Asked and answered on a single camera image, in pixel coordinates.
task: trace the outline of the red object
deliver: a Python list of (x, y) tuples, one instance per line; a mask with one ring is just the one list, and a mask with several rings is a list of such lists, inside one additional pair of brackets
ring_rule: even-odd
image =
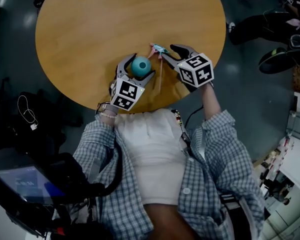
[(56, 232), (59, 234), (59, 235), (62, 235), (62, 236), (65, 236), (65, 232), (64, 232), (64, 228), (63, 227), (57, 227), (56, 228)]

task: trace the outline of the wooden tabletop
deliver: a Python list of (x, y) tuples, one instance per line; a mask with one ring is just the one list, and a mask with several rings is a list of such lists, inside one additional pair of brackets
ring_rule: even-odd
[[(35, 44), (45, 74), (59, 91), (96, 109), (110, 100), (109, 82), (126, 55), (147, 57), (149, 43), (170, 51), (170, 44), (184, 44), (206, 54), (215, 66), (225, 34), (220, 0), (45, 0)], [(155, 77), (130, 113), (159, 109), (189, 94), (166, 64), (159, 93), (158, 56), (150, 61)]]

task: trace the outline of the screen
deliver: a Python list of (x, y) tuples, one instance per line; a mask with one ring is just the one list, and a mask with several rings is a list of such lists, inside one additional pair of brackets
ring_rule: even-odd
[(0, 170), (0, 179), (28, 202), (46, 203), (47, 198), (65, 196), (34, 166)]

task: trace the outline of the shirt sleeve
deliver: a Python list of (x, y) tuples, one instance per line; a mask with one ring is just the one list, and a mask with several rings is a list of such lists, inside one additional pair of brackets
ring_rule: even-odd
[(100, 122), (97, 115), (95, 121), (85, 127), (73, 157), (81, 165), (83, 173), (88, 178), (93, 165), (97, 165), (99, 171), (102, 171), (107, 165), (111, 159), (108, 156), (109, 151), (114, 148), (114, 145), (115, 133), (113, 128)]
[(235, 120), (223, 111), (203, 122), (205, 160), (216, 188), (225, 194), (244, 198), (260, 234), (264, 222), (265, 201), (253, 176), (253, 165), (246, 147), (238, 140)]

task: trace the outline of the floor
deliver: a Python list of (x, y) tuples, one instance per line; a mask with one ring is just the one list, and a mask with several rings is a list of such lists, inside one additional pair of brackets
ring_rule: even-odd
[[(278, 0), (221, 0), (227, 22), (239, 22), (252, 15), (278, 6)], [(59, 91), (43, 72), (36, 53), (35, 30), (37, 9), (33, 0), (0, 0), (0, 84), (10, 77), (7, 92), (17, 96), (21, 91), (36, 93), (56, 102)], [(225, 40), (224, 49), (215, 68), (215, 92), (223, 109), (236, 119), (235, 128), (252, 160), (267, 154), (285, 135), (289, 110), (293, 101), (292, 71), (274, 75), (262, 74), (259, 59), (278, 46), (262, 39), (233, 46)], [(194, 92), (173, 105), (186, 119), (201, 106), (199, 93)], [(82, 115), (84, 125), (94, 119), (94, 111), (66, 99), (64, 113)], [(198, 112), (189, 121), (195, 127), (203, 120)], [(67, 140), (61, 152), (74, 153), (84, 126), (66, 127)]]

